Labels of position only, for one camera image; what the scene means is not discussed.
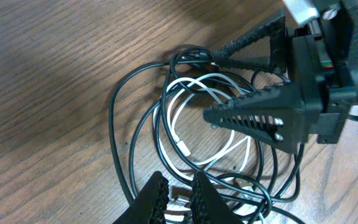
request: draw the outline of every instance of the white cable connector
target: white cable connector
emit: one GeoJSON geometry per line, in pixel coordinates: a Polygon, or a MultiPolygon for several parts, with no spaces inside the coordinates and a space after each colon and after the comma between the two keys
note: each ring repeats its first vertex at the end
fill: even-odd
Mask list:
{"type": "Polygon", "coordinates": [[[186,157],[190,156],[191,152],[190,152],[190,150],[187,148],[186,144],[182,140],[177,142],[177,145],[178,145],[181,153],[183,153],[183,155],[185,155],[186,157]]]}
{"type": "MultiPolygon", "coordinates": [[[[251,192],[254,192],[254,190],[252,189],[252,187],[250,186],[249,182],[242,180],[242,179],[235,179],[235,181],[237,182],[237,184],[244,190],[249,190],[251,192]]],[[[245,199],[249,199],[252,200],[252,198],[246,194],[240,194],[240,197],[245,198],[245,199]]],[[[234,211],[235,214],[238,215],[248,215],[251,214],[253,212],[256,211],[256,206],[253,205],[242,205],[239,209],[237,209],[236,211],[234,211]]],[[[259,213],[259,218],[260,218],[260,223],[264,224],[265,223],[265,219],[263,217],[263,215],[261,213],[259,213]]]]}

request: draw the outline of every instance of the metal screw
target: metal screw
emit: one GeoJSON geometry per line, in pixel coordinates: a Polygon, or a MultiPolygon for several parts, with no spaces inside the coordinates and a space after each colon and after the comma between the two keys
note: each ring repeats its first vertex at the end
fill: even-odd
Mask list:
{"type": "Polygon", "coordinates": [[[323,14],[323,19],[325,19],[325,20],[334,19],[337,14],[338,14],[338,10],[337,10],[337,9],[330,9],[330,10],[324,12],[324,14],[323,14]]]}
{"type": "Polygon", "coordinates": [[[280,118],[274,118],[274,124],[281,126],[284,125],[284,121],[280,118]]]}
{"type": "Polygon", "coordinates": [[[274,137],[275,137],[276,140],[278,140],[278,141],[284,141],[283,136],[282,136],[281,134],[279,134],[279,133],[275,133],[275,134],[274,134],[274,137]]]}

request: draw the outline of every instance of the wood grain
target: wood grain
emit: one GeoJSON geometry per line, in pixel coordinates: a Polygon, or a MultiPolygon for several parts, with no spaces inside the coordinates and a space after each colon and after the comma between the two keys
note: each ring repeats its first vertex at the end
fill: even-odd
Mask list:
{"type": "MultiPolygon", "coordinates": [[[[0,223],[115,220],[127,208],[108,139],[115,84],[183,44],[217,49],[282,7],[278,0],[0,1],[0,223]]],[[[244,52],[266,51],[261,42],[244,52]]],[[[158,99],[163,72],[144,72],[118,96],[115,129],[126,175],[133,130],[158,99]]],[[[257,84],[272,81],[261,75],[257,84]]],[[[198,104],[208,101],[195,99],[177,129],[194,158],[202,159],[224,144],[228,131],[211,131],[198,104]]],[[[151,124],[142,130],[135,152],[139,187],[160,170],[177,194],[184,186],[163,168],[150,130],[151,124]]],[[[168,153],[186,169],[169,147],[168,153]]],[[[233,152],[217,168],[232,169],[243,153],[233,152]]],[[[265,154],[268,179],[268,147],[265,154]]],[[[287,154],[278,156],[282,182],[293,163],[287,154]]],[[[252,146],[247,172],[256,165],[252,146]]],[[[280,206],[307,223],[358,223],[358,123],[346,124],[337,146],[318,145],[311,136],[301,169],[299,199],[280,206]]],[[[291,222],[274,213],[269,221],[291,222]]]]}

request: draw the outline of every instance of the white wire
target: white wire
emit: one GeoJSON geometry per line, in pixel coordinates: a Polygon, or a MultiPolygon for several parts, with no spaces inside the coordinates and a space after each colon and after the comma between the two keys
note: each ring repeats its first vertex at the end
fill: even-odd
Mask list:
{"type": "MultiPolygon", "coordinates": [[[[210,90],[213,90],[213,91],[216,92],[216,93],[219,93],[220,95],[226,97],[227,99],[231,99],[231,97],[230,97],[229,95],[225,94],[224,92],[222,92],[222,91],[220,91],[220,90],[216,90],[216,89],[214,89],[214,88],[209,88],[209,89],[210,89],[210,90]]],[[[191,94],[191,95],[180,105],[179,109],[177,110],[177,112],[175,113],[175,115],[174,115],[174,117],[173,117],[170,131],[171,131],[172,136],[173,136],[175,139],[177,139],[177,140],[179,140],[180,138],[177,136],[177,134],[176,134],[176,132],[175,132],[175,124],[176,124],[176,121],[177,121],[177,119],[178,119],[178,117],[179,117],[179,114],[181,113],[182,109],[187,105],[187,103],[188,103],[193,97],[194,97],[194,94],[191,94]]],[[[170,110],[171,110],[172,105],[173,105],[173,100],[170,102],[170,107],[168,107],[168,111],[167,111],[168,117],[170,117],[169,115],[170,115],[170,110]]],[[[234,131],[232,130],[228,142],[226,143],[226,145],[225,145],[216,155],[220,155],[220,154],[224,153],[224,151],[226,151],[226,150],[230,147],[231,143],[233,142],[233,139],[234,139],[234,131]]],[[[202,162],[195,162],[195,161],[192,161],[192,162],[193,162],[194,164],[198,165],[198,166],[203,165],[203,164],[207,164],[207,163],[211,162],[212,160],[216,159],[216,158],[217,158],[216,155],[213,156],[213,157],[211,157],[211,158],[209,158],[209,159],[207,159],[207,160],[205,160],[205,161],[202,161],[202,162]]]]}
{"type": "MultiPolygon", "coordinates": [[[[234,88],[236,88],[240,94],[244,94],[244,92],[239,88],[239,86],[234,82],[232,81],[230,78],[226,77],[225,75],[222,75],[222,74],[219,74],[219,73],[211,73],[211,74],[207,74],[207,75],[203,75],[202,77],[199,77],[198,79],[192,79],[192,78],[187,78],[187,77],[183,77],[183,78],[179,78],[179,79],[176,79],[174,80],[173,82],[171,82],[167,88],[167,91],[169,91],[175,84],[177,84],[178,82],[183,82],[183,81],[188,81],[188,82],[191,82],[189,83],[187,86],[188,87],[191,87],[192,85],[194,84],[197,84],[199,85],[202,89],[201,90],[205,90],[207,91],[218,103],[222,103],[222,101],[214,94],[214,92],[216,93],[219,93],[220,95],[222,95],[223,97],[227,98],[227,99],[231,99],[231,97],[227,94],[225,94],[224,92],[220,91],[220,90],[216,90],[214,88],[208,88],[206,85],[204,85],[203,83],[200,82],[200,80],[203,80],[205,78],[209,78],[209,77],[220,77],[220,78],[223,78],[225,80],[227,80],[230,84],[232,84],[234,86],[234,88]]],[[[183,108],[187,105],[187,103],[190,101],[190,99],[192,97],[194,97],[194,94],[191,94],[183,103],[182,105],[179,107],[179,109],[177,110],[177,112],[175,113],[174,115],[174,118],[173,118],[173,121],[172,121],[172,124],[170,122],[170,114],[171,114],[171,110],[172,110],[172,106],[174,104],[174,102],[177,100],[177,98],[179,98],[179,96],[184,92],[185,90],[180,90],[177,95],[175,95],[172,99],[172,101],[170,102],[169,106],[168,106],[168,111],[167,111],[167,120],[168,120],[168,128],[172,134],[172,136],[175,138],[175,139],[179,139],[179,137],[176,135],[176,132],[175,132],[175,123],[179,117],[179,114],[181,113],[181,111],[183,110],[183,108]]],[[[154,113],[153,113],[153,124],[154,124],[154,128],[155,128],[155,125],[156,125],[156,120],[155,120],[155,117],[156,117],[156,114],[157,114],[157,110],[158,108],[154,109],[154,113]]],[[[240,172],[242,170],[244,170],[245,166],[246,166],[246,163],[247,163],[247,160],[248,160],[248,156],[249,156],[249,148],[250,148],[250,137],[249,136],[246,136],[244,139],[241,139],[239,142],[237,142],[235,145],[233,145],[232,147],[229,148],[229,146],[231,145],[232,143],[232,140],[234,138],[234,131],[232,130],[231,131],[231,137],[229,138],[229,141],[227,142],[227,144],[217,153],[215,154],[213,157],[203,161],[203,162],[194,162],[196,165],[197,164],[207,164],[211,161],[214,161],[211,163],[210,167],[220,158],[222,158],[224,155],[226,155],[227,153],[231,152],[232,150],[234,150],[237,146],[239,146],[241,143],[243,143],[246,139],[248,139],[248,143],[247,143],[247,150],[246,150],[246,156],[244,158],[244,162],[240,168],[240,172]]],[[[173,165],[172,161],[169,159],[167,153],[165,152],[165,149],[162,145],[162,142],[161,142],[161,139],[158,139],[158,143],[160,144],[160,148],[162,150],[162,154],[163,154],[163,157],[166,159],[168,165],[173,169],[173,171],[175,173],[177,173],[179,176],[181,176],[182,178],[186,179],[186,180],[193,180],[192,177],[189,177],[187,175],[185,175],[184,173],[180,172],[176,167],[175,165],[173,165]]],[[[177,206],[175,205],[171,205],[170,206],[171,209],[169,210],[174,210],[174,211],[188,211],[189,209],[188,208],[177,208],[177,206]]]]}
{"type": "MultiPolygon", "coordinates": [[[[156,125],[156,120],[155,120],[155,117],[156,117],[156,115],[157,115],[157,110],[158,110],[158,107],[156,108],[156,109],[154,109],[154,112],[153,112],[153,124],[154,124],[154,128],[155,128],[155,125],[156,125]]],[[[231,144],[231,141],[232,141],[232,139],[233,138],[230,138],[230,140],[229,140],[229,142],[228,142],[228,147],[230,146],[230,144],[231,144]]],[[[177,173],[179,176],[181,176],[182,178],[185,178],[186,180],[193,180],[193,178],[192,177],[189,177],[189,176],[187,176],[186,174],[184,174],[184,173],[182,173],[181,171],[179,171],[176,167],[175,167],[175,165],[173,165],[173,163],[172,163],[172,161],[169,159],[169,157],[168,157],[168,155],[167,155],[167,153],[166,153],[166,151],[165,151],[165,148],[164,148],[164,146],[163,146],[163,144],[162,144],[162,141],[161,141],[161,139],[158,139],[158,141],[159,141],[159,144],[160,144],[160,147],[161,147],[161,152],[162,152],[162,155],[163,155],[163,157],[167,160],[167,163],[168,163],[168,165],[172,168],[172,170],[175,172],[175,173],[177,173]]],[[[236,148],[237,146],[238,146],[239,144],[237,143],[236,145],[235,145],[235,147],[231,147],[230,148],[230,150],[233,150],[234,148],[236,148]]]]}

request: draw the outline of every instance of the tangled cables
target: tangled cables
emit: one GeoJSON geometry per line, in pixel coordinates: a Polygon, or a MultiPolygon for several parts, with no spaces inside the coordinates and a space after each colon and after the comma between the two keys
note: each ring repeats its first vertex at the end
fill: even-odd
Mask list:
{"type": "MultiPolygon", "coordinates": [[[[230,86],[235,88],[241,95],[256,91],[255,86],[253,86],[250,82],[248,82],[245,78],[241,77],[238,74],[232,72],[224,72],[219,71],[219,68],[216,66],[211,66],[213,64],[213,59],[211,57],[211,52],[204,48],[204,47],[190,47],[179,54],[175,54],[168,62],[157,62],[157,63],[150,63],[148,65],[144,65],[139,67],[138,69],[134,70],[127,76],[125,76],[117,85],[115,92],[111,97],[110,107],[109,107],[109,136],[110,136],[110,143],[111,143],[111,152],[114,159],[114,166],[116,168],[117,176],[119,178],[122,190],[126,196],[128,203],[131,205],[134,201],[134,197],[138,195],[138,189],[136,187],[136,181],[134,176],[134,152],[135,152],[135,144],[137,138],[139,136],[140,130],[142,129],[145,121],[147,118],[153,114],[153,127],[154,127],[154,143],[158,151],[158,155],[165,166],[165,168],[171,173],[174,178],[179,180],[180,182],[191,185],[192,177],[187,176],[186,174],[182,174],[179,170],[172,164],[170,159],[168,158],[163,145],[160,140],[160,121],[163,122],[163,127],[167,133],[169,141],[171,142],[175,152],[179,155],[179,157],[195,171],[204,171],[206,172],[207,177],[210,181],[214,184],[221,185],[227,189],[233,190],[238,192],[242,195],[247,195],[247,198],[244,197],[236,197],[232,195],[221,194],[221,197],[227,201],[237,202],[237,204],[232,207],[232,211],[235,212],[237,209],[241,208],[244,204],[255,206],[256,209],[254,212],[247,214],[247,215],[238,215],[239,218],[243,221],[248,221],[248,223],[253,223],[255,221],[263,221],[264,217],[268,216],[271,211],[280,213],[288,218],[291,218],[297,223],[303,223],[299,218],[288,213],[278,207],[274,207],[274,203],[288,203],[294,201],[300,193],[300,163],[302,160],[304,144],[300,144],[299,152],[297,156],[294,156],[295,166],[291,171],[288,179],[285,181],[283,186],[280,188],[278,192],[272,194],[273,188],[275,186],[275,182],[278,175],[278,161],[277,161],[277,152],[275,148],[271,148],[272,157],[273,157],[273,174],[270,180],[269,185],[264,187],[260,183],[260,179],[262,177],[262,173],[264,171],[264,149],[261,142],[257,141],[257,148],[259,150],[259,169],[255,178],[238,173],[228,173],[222,174],[219,176],[213,176],[209,174],[207,170],[222,156],[226,155],[228,152],[236,148],[238,145],[242,144],[246,140],[247,142],[247,151],[249,151],[249,136],[245,136],[235,145],[231,145],[232,143],[232,136],[230,140],[226,143],[226,145],[213,157],[207,159],[203,162],[194,162],[190,161],[187,156],[190,155],[190,150],[186,147],[184,142],[177,136],[175,132],[175,122],[178,119],[178,115],[180,111],[184,108],[186,103],[193,97],[194,95],[205,95],[210,94],[218,103],[221,103],[219,97],[216,94],[219,94],[226,99],[230,99],[227,93],[215,89],[216,86],[230,86]],[[189,65],[194,70],[204,73],[203,76],[198,77],[179,77],[178,72],[176,71],[175,67],[177,65],[189,65]],[[138,75],[140,72],[148,70],[150,68],[155,67],[162,67],[162,66],[169,66],[170,69],[168,70],[167,76],[165,77],[165,81],[163,84],[163,90],[160,97],[160,100],[155,102],[143,115],[140,119],[132,137],[130,150],[129,150],[129,177],[131,183],[131,189],[128,183],[125,180],[124,173],[122,171],[121,164],[119,162],[119,156],[117,152],[116,141],[114,138],[114,102],[119,93],[119,90],[128,82],[131,78],[138,75]],[[207,80],[208,83],[212,83],[213,86],[206,86],[204,83],[201,83],[202,80],[207,80]],[[194,84],[199,85],[200,89],[193,89],[191,86],[194,84]],[[173,120],[170,119],[171,113],[171,103],[168,107],[167,111],[167,100],[174,97],[175,101],[180,94],[183,92],[190,93],[188,99],[179,107],[177,113],[175,114],[173,120]],[[232,179],[241,179],[245,180],[252,184],[252,190],[242,189],[234,184],[231,184],[229,181],[232,179]],[[291,183],[295,179],[295,192],[291,197],[282,198],[284,193],[287,191],[291,183]]],[[[244,162],[240,168],[240,171],[244,169],[246,166],[248,157],[248,152],[246,153],[246,157],[244,158],[244,162]]],[[[167,220],[167,223],[184,223],[186,220],[182,222],[167,220]]]]}

